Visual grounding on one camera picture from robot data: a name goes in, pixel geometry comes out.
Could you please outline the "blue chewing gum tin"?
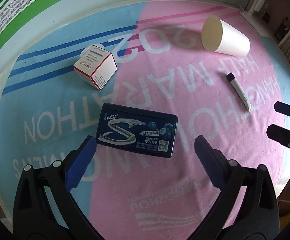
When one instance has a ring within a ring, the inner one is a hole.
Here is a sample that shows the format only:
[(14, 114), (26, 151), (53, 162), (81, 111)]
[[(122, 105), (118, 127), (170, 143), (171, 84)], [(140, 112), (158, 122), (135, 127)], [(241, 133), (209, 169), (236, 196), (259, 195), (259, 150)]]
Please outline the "blue chewing gum tin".
[(105, 103), (96, 141), (119, 150), (171, 158), (177, 124), (174, 114)]

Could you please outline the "white tube black cap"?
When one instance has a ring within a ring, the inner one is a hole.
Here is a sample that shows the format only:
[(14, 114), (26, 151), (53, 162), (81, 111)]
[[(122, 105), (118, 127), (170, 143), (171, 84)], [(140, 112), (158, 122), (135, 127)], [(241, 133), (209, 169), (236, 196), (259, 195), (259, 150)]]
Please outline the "white tube black cap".
[(240, 99), (242, 100), (244, 106), (246, 107), (246, 109), (250, 113), (251, 109), (252, 109), (252, 106), (251, 106), (251, 103), (249, 101), (249, 98), (248, 98), (247, 94), (245, 93), (245, 91), (243, 90), (243, 88), (240, 85), (240, 83), (238, 82), (238, 80), (236, 79), (236, 77), (234, 76), (234, 74), (232, 72), (230, 72), (226, 76), (226, 78), (230, 82), (230, 84), (232, 85), (232, 87), (234, 88), (234, 90), (236, 91), (236, 93), (238, 94)]

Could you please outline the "small white red box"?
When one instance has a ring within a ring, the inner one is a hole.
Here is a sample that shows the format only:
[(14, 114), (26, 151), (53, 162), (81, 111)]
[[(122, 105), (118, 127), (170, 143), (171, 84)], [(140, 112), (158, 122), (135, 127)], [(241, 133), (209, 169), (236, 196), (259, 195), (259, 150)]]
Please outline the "small white red box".
[(111, 52), (91, 45), (81, 53), (73, 69), (84, 82), (102, 90), (116, 73), (117, 64)]

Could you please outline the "white paper cup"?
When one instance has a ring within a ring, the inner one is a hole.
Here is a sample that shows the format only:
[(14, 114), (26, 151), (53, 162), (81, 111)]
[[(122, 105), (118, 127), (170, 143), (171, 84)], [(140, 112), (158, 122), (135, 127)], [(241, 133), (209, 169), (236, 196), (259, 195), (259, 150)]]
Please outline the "white paper cup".
[(201, 40), (209, 52), (245, 57), (250, 51), (249, 38), (214, 15), (204, 22)]

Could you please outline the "pink blue marathon towel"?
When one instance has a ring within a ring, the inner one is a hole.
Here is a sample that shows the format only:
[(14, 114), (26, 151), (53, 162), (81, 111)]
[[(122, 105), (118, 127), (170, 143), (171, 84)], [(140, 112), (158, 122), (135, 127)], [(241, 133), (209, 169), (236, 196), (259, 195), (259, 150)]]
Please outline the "pink blue marathon towel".
[(12, 215), (25, 165), (50, 166), (88, 136), (110, 103), (176, 115), (105, 117), (99, 145), (71, 191), (106, 239), (186, 239), (219, 191), (194, 150), (202, 135), (228, 159), (290, 177), (288, 150), (266, 135), (290, 129), (290, 66), (238, 9), (159, 0), (105, 9), (23, 52), (0, 89), (0, 202)]

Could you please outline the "white desk lamp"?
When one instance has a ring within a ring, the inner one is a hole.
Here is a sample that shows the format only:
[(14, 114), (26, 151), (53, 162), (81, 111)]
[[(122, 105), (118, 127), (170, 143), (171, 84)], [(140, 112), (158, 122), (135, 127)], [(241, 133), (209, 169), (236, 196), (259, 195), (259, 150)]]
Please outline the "white desk lamp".
[(258, 32), (262, 37), (270, 38), (269, 28), (254, 13), (259, 11), (266, 0), (250, 0), (246, 9), (240, 15)]

